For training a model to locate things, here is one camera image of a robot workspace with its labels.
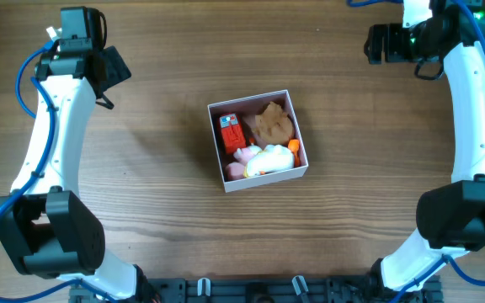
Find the tabletop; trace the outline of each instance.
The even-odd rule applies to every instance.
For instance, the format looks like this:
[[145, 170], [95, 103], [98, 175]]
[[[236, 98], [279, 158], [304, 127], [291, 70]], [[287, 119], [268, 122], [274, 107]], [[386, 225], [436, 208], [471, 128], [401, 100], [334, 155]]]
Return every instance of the tabletop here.
[[[0, 0], [0, 195], [24, 160], [33, 120], [14, 95], [24, 59], [59, 26], [68, 0]], [[371, 66], [368, 28], [402, 6], [343, 0], [95, 1], [132, 78], [88, 123], [79, 171], [84, 204], [107, 247], [149, 278], [364, 274], [416, 228], [420, 195], [450, 183], [454, 125], [444, 77], [413, 64]], [[33, 65], [25, 76], [33, 74]], [[225, 194], [207, 105], [288, 89], [310, 167], [302, 178]], [[36, 92], [22, 84], [34, 109]], [[485, 248], [459, 260], [485, 279]], [[446, 302], [485, 289], [440, 272]], [[20, 276], [0, 244], [0, 295], [54, 280]], [[63, 302], [65, 290], [43, 301]]]

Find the pink plush toy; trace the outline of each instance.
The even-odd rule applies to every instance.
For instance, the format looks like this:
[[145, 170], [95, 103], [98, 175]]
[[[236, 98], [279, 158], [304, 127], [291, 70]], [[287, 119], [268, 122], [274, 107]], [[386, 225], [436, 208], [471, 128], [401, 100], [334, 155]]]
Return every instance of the pink plush toy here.
[[227, 180], [235, 181], [244, 179], [244, 168], [248, 164], [248, 161], [255, 157], [259, 152], [261, 152], [261, 148], [254, 145], [237, 149], [237, 151], [233, 153], [237, 162], [230, 163], [226, 166]]

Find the wooden surface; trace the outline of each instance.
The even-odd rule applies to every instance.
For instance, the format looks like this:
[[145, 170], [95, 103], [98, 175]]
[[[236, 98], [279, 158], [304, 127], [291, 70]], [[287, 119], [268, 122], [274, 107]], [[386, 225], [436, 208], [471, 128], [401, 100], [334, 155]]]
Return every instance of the wooden surface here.
[[[33, 126], [14, 96], [16, 72], [46, 41], [44, 29], [59, 25], [67, 5], [54, 2], [0, 0], [0, 195]], [[362, 52], [368, 28], [400, 22], [401, 6], [94, 2], [108, 20], [108, 45], [133, 76], [108, 91], [114, 110], [94, 110], [80, 191], [108, 248], [148, 277], [363, 274], [414, 230], [418, 197], [450, 182], [447, 81], [419, 81], [408, 64], [370, 66]], [[306, 143], [306, 175], [224, 194], [206, 105], [285, 88]], [[28, 81], [23, 95], [35, 109]], [[485, 248], [459, 263], [485, 278]], [[441, 276], [447, 302], [485, 302], [485, 289], [450, 268]], [[0, 245], [0, 295], [54, 283], [16, 274]]]

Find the white box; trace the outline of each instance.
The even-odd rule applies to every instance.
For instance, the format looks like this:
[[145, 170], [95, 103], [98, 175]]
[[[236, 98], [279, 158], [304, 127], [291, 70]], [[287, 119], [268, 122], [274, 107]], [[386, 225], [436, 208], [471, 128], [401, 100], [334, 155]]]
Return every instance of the white box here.
[[[301, 159], [301, 165], [299, 167], [279, 172], [279, 173], [267, 173], [263, 176], [257, 176], [253, 178], [245, 178], [237, 181], [227, 181], [227, 176], [224, 171], [224, 167], [229, 163], [230, 157], [224, 156], [219, 150], [219, 144], [222, 144], [222, 138], [217, 137], [216, 126], [217, 120], [223, 114], [236, 113], [240, 115], [245, 114], [260, 114], [262, 110], [271, 101], [282, 105], [284, 111], [288, 114], [293, 125], [295, 126], [295, 138], [301, 143], [299, 149], [299, 158]], [[291, 98], [287, 90], [264, 93], [257, 96], [240, 98], [231, 101], [220, 102], [216, 104], [210, 104], [208, 107], [209, 119], [211, 120], [212, 136], [215, 142], [216, 157], [218, 158], [218, 165], [220, 166], [220, 174], [222, 176], [222, 182], [224, 183], [224, 189], [227, 193], [239, 190], [248, 189], [259, 185], [284, 181], [291, 178], [299, 178], [304, 175], [308, 169], [308, 158], [306, 157], [306, 151], [304, 149], [304, 142], [302, 141], [301, 131], [296, 121], [295, 111], [291, 103]]]

